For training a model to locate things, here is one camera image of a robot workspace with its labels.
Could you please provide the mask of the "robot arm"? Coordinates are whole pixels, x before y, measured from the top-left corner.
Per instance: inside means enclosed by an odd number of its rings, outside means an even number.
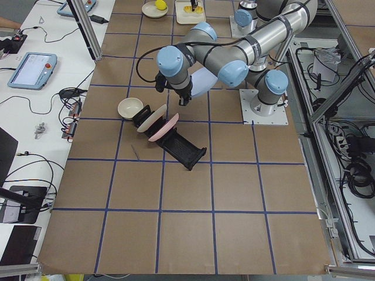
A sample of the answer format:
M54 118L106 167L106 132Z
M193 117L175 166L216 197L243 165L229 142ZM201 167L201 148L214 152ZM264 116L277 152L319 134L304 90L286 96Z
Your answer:
M196 62L227 86L238 86L247 79L250 65L308 27L317 8L317 1L258 1L256 29L229 48L217 42L216 32L207 22L198 23L178 44L165 46L158 52L156 90L174 90L180 97L180 105L187 105L193 88L188 69Z

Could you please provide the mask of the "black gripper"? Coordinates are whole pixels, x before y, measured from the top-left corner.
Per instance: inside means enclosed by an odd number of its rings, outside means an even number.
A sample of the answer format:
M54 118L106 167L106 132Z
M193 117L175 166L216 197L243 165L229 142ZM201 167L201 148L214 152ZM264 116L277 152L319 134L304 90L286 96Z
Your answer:
M192 76L189 76L187 78L187 83L184 87L182 87L181 84L179 84L178 87L179 88L177 88L175 85L170 84L162 73L158 73L155 76L155 89L157 90L157 92L163 92L164 89L174 90L180 98L179 105L187 106L187 104L192 99Z
M191 7L192 7L192 12L195 12L197 8L197 0L190 0Z

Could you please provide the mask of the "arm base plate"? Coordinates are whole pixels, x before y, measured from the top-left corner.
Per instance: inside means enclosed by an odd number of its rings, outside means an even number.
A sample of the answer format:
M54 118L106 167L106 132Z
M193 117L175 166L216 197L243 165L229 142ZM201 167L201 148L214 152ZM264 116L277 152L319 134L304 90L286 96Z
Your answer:
M229 20L232 38L241 38L250 32L250 25L241 27L236 23L233 15L229 17Z
M288 125L288 118L281 97L276 104L266 105L258 99L258 90L256 89L240 89L239 93L244 124Z

